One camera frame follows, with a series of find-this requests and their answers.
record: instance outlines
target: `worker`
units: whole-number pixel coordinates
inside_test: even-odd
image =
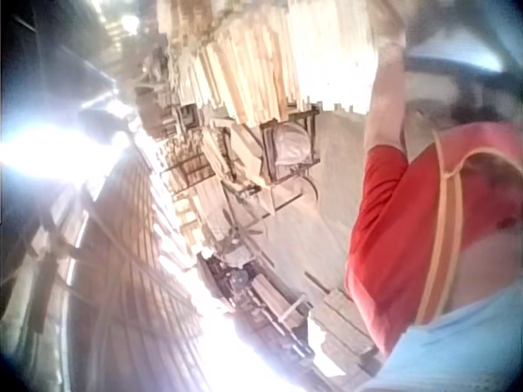
[[[521,368],[521,130],[474,122],[410,164],[405,23],[368,2],[378,71],[346,289],[388,357],[360,390],[503,390]]]

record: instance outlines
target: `person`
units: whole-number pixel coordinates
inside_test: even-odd
[[[521,132],[461,125],[409,164],[405,23],[368,4],[378,70],[345,284],[388,358],[360,390],[502,390],[523,358]]]

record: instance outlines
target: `red shirt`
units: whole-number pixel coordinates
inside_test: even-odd
[[[439,170],[434,145],[410,164],[387,145],[367,156],[345,284],[385,354],[418,312],[436,232]],[[514,203],[479,173],[462,174],[462,181],[463,248],[495,230],[514,212]]]

